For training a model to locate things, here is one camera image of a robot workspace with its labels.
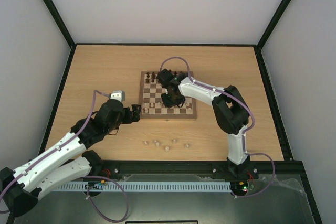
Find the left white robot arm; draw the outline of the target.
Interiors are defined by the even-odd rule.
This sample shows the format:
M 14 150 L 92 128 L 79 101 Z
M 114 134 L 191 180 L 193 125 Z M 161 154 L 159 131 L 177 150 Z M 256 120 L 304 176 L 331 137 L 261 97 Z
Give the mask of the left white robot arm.
M 120 125 L 139 121 L 140 114 L 139 104 L 125 108 L 121 101 L 109 99 L 36 158 L 15 169 L 1 169 L 1 200 L 7 211 L 20 217 L 56 187 L 99 173 L 103 161 L 89 148 Z

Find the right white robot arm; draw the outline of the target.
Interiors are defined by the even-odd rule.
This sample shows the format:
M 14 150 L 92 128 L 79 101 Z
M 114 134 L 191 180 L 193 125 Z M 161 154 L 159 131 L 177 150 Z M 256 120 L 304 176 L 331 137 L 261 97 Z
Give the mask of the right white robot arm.
M 247 172 L 250 158 L 246 151 L 249 108 L 235 86 L 217 88 L 199 82 L 187 73 L 173 74 L 167 69 L 158 72 L 157 80 L 166 89 L 161 95 L 167 108 L 186 104 L 191 97 L 212 107 L 216 122 L 228 137 L 228 171 L 236 178 Z

